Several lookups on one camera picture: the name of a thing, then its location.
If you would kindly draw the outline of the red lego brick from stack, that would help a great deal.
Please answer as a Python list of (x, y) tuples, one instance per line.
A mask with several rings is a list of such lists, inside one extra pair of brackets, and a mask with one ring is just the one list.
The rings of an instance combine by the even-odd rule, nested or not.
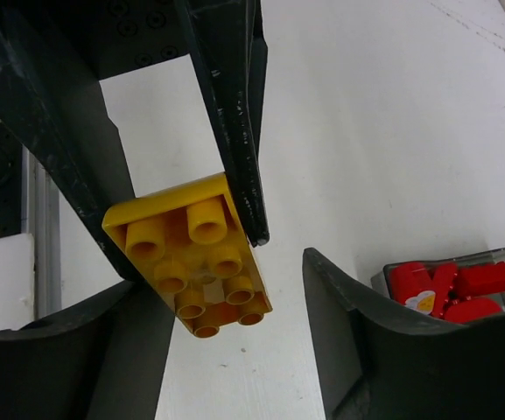
[(505, 292), (505, 262), (461, 268), (454, 280), (460, 297), (478, 297)]

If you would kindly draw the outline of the yellow lego plate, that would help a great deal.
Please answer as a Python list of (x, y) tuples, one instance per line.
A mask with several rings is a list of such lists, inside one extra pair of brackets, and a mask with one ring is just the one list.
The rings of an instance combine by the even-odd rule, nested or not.
[(102, 229), (199, 339), (272, 310), (224, 173), (116, 204)]

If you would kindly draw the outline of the red curved lego brick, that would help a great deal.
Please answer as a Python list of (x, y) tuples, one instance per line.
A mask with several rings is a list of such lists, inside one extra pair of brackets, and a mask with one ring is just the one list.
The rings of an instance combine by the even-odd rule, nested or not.
[(503, 313), (502, 307), (488, 297), (476, 297), (451, 305), (444, 314), (443, 320), (466, 324), (478, 319)]

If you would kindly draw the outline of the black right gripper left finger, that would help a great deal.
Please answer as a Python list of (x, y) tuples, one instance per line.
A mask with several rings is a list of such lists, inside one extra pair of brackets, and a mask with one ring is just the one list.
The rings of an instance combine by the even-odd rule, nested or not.
[(174, 316), (121, 282), (23, 328), (0, 331), (0, 419), (152, 419)]

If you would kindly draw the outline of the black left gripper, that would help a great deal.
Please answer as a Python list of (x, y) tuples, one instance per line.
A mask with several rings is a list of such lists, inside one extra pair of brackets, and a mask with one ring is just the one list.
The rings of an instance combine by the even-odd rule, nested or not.
[(188, 49), (242, 228), (262, 246), (270, 233), (258, 163), (268, 64), (260, 2), (60, 1), (57, 25), (43, 1), (0, 1), (0, 119), (126, 280), (137, 271), (102, 220), (135, 194), (98, 79)]

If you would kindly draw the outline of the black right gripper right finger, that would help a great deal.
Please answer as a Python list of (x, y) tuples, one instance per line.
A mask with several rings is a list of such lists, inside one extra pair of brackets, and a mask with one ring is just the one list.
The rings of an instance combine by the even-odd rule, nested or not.
[(329, 419), (505, 419), (505, 315), (467, 325), (401, 306), (315, 248), (303, 281)]

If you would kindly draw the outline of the red yellow lego stack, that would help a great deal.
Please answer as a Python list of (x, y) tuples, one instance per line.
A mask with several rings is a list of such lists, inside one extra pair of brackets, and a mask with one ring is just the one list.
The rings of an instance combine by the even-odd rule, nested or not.
[(457, 272), (453, 262), (440, 264), (433, 271), (422, 262), (401, 264), (389, 275), (391, 296), (408, 309), (439, 319), (449, 301)]

